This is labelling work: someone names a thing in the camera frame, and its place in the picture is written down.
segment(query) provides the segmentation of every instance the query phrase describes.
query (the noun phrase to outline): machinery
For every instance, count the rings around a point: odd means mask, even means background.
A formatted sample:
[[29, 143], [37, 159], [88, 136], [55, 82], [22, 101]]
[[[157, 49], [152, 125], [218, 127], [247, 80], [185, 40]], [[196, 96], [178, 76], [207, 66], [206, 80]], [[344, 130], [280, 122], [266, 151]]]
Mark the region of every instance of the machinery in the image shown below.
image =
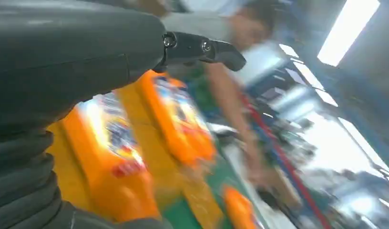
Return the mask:
[[83, 1], [0, 0], [0, 229], [159, 228], [118, 225], [62, 202], [46, 127], [80, 101], [153, 69], [196, 60], [237, 71], [228, 43], [166, 32], [158, 18]]

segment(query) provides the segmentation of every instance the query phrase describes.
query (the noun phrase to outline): bottle label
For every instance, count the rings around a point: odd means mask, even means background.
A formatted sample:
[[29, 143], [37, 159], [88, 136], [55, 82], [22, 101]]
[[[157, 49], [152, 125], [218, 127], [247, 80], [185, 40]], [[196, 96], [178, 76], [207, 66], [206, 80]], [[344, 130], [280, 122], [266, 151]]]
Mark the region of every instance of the bottle label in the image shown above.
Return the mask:
[[112, 168], [115, 176], [128, 176], [145, 169], [127, 115], [115, 93], [96, 95], [80, 107], [85, 111], [97, 142], [124, 159]]
[[185, 110], [185, 113], [188, 114], [188, 119], [190, 120], [190, 122], [197, 124], [200, 128], [200, 131], [202, 131], [203, 133], [211, 135], [205, 122], [205, 119], [197, 109], [197, 106], [193, 102], [189, 93], [187, 93], [184, 88], [179, 88], [176, 92], [176, 96], [178, 97], [179, 104], [181, 105], [183, 110]]
[[180, 106], [180, 102], [175, 95], [174, 86], [168, 82], [165, 77], [158, 77], [154, 81], [158, 95], [161, 97], [163, 104], [167, 107], [172, 115], [173, 122], [178, 131], [189, 133], [193, 131], [187, 122], [187, 116]]

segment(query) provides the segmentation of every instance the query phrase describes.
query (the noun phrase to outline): orange bottle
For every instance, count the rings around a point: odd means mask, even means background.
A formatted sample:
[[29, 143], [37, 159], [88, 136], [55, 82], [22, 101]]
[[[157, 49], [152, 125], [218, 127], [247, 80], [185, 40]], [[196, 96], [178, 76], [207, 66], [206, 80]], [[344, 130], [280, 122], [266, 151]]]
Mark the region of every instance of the orange bottle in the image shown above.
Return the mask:
[[180, 109], [184, 113], [185, 120], [190, 129], [190, 131], [185, 132], [186, 138], [194, 146], [199, 157], [207, 161], [212, 161], [216, 153], [216, 148], [213, 137], [200, 111], [187, 92], [187, 87], [183, 82], [171, 79], [171, 83], [175, 86], [174, 94], [177, 103], [180, 105]]
[[235, 229], [257, 229], [251, 202], [231, 186], [224, 188], [224, 202]]
[[118, 222], [160, 216], [151, 175], [114, 93], [78, 104], [62, 123], [101, 212]]
[[190, 125], [182, 120], [184, 114], [174, 99], [168, 75], [147, 71], [139, 83], [173, 156], [186, 166], [196, 167], [199, 159], [196, 149], [185, 136]]

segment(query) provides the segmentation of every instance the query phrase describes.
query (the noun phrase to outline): red rail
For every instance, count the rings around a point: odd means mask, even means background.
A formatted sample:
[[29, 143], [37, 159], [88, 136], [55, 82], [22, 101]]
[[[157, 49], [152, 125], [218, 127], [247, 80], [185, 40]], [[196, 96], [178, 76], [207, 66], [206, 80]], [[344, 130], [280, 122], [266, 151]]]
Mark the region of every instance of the red rail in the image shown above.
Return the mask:
[[295, 172], [294, 172], [295, 168], [290, 163], [290, 161], [288, 160], [287, 156], [284, 154], [284, 152], [281, 149], [281, 147], [277, 144], [276, 137], [272, 134], [272, 132], [270, 131], [270, 128], [265, 125], [265, 123], [263, 122], [263, 120], [262, 120], [261, 116], [259, 115], [258, 111], [255, 110], [255, 108], [251, 105], [251, 103], [249, 102], [248, 98], [244, 94], [241, 94], [241, 99], [242, 99], [242, 102], [250, 110], [251, 115], [252, 115], [254, 121], [256, 122], [256, 124], [271, 139], [271, 141], [273, 143], [273, 148], [278, 153], [279, 158], [283, 161], [284, 166], [288, 169], [288, 171], [290, 173], [290, 176], [292, 177], [292, 179], [294, 180], [294, 182], [298, 186], [298, 189], [300, 190], [301, 194], [304, 196], [304, 198], [307, 201], [307, 203], [310, 205], [310, 207], [311, 207], [312, 211], [314, 212], [314, 214], [319, 219], [322, 227], [324, 229], [330, 229], [331, 228], [330, 224], [328, 223], [327, 219], [324, 217], [322, 212], [319, 210], [319, 208], [315, 204], [314, 200], [312, 199], [310, 193], [308, 192], [307, 188], [304, 186], [304, 184], [301, 181], [301, 179], [297, 176], [297, 174], [295, 174]]

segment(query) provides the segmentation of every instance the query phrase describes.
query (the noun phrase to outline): metal bolt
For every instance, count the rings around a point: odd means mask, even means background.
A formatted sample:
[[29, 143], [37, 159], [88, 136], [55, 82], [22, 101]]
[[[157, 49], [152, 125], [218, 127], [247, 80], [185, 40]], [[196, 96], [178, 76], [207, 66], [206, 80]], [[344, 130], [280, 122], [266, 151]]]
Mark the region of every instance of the metal bolt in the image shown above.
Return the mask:
[[210, 42], [207, 42], [207, 41], [203, 42], [202, 43], [202, 49], [203, 49], [204, 52], [210, 51], [211, 50]]
[[164, 37], [164, 46], [171, 47], [174, 44], [174, 39], [172, 37]]

